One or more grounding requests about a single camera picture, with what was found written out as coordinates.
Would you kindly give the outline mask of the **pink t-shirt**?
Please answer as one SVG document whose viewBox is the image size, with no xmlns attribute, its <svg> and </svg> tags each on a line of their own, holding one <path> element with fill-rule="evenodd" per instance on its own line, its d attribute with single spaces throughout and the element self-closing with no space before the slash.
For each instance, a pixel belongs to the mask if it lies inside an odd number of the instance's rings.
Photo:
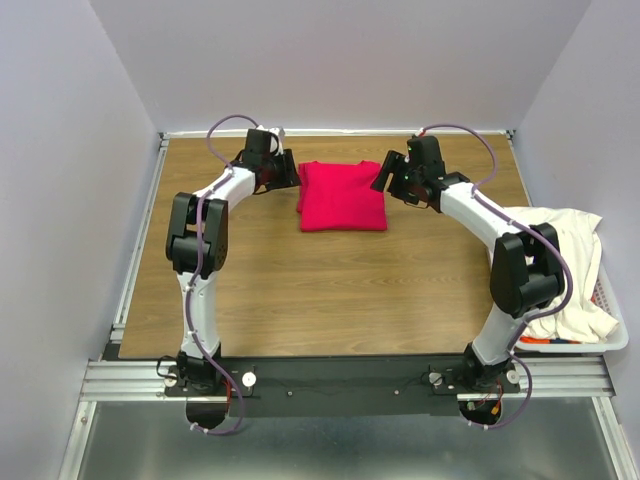
<svg viewBox="0 0 640 480">
<path fill-rule="evenodd" d="M 385 231 L 384 196 L 371 188 L 380 171 L 381 166 L 372 161 L 302 163 L 297 205 L 300 230 Z"/>
</svg>

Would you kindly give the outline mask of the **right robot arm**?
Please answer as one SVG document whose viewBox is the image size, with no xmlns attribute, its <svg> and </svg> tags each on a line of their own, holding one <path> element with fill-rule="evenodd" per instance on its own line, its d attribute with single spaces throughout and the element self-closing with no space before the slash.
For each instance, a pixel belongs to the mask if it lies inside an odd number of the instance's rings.
<svg viewBox="0 0 640 480">
<path fill-rule="evenodd" d="M 487 247 L 492 298 L 488 318 L 460 362 L 448 370 L 431 369 L 429 381 L 437 394 L 492 386 L 506 373 L 528 324 L 544 315 L 556 298 L 571 295 L 571 275 L 555 228 L 515 220 L 466 176 L 447 171 L 433 136 L 411 137 L 405 153 L 388 151 L 371 187 L 456 220 Z"/>
</svg>

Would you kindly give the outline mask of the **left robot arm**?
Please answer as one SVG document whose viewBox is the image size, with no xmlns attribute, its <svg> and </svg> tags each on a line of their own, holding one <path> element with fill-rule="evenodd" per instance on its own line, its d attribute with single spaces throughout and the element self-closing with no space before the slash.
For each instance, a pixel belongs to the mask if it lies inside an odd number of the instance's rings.
<svg viewBox="0 0 640 480">
<path fill-rule="evenodd" d="M 229 253 L 232 210 L 259 192 L 298 186 L 292 151 L 284 147 L 281 127 L 247 131 L 243 149 L 208 186 L 173 199 L 165 253 L 176 274 L 184 333 L 176 367 L 167 382 L 209 395 L 226 378 L 212 364 L 220 354 L 216 325 L 216 282 Z"/>
</svg>

